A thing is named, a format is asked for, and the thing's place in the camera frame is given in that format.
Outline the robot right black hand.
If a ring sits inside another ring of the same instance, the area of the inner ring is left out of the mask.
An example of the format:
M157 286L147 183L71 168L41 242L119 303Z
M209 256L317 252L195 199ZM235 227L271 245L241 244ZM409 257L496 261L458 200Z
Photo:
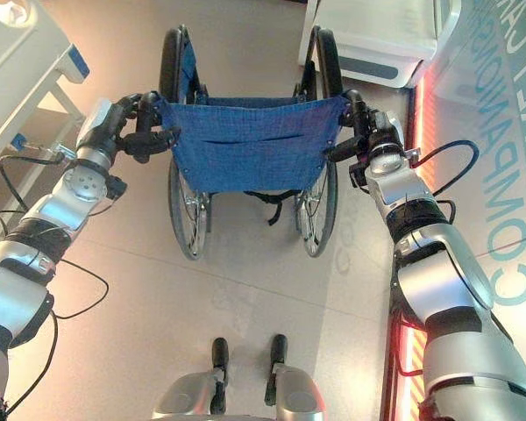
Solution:
M382 155L404 155L396 125L390 122L386 111L370 108L355 89L347 90L342 97L348 103L348 110L340 122L353 129L353 136L324 152L329 161L356 157L359 162L369 164Z

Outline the robot left black hand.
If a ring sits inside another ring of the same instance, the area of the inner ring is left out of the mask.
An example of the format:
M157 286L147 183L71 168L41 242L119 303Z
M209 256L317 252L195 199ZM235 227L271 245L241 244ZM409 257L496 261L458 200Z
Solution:
M181 129L154 130L162 124L158 100L155 91L125 96L115 103L106 98L98 100L78 134L76 158L109 169L119 152L147 163L151 155L171 149Z

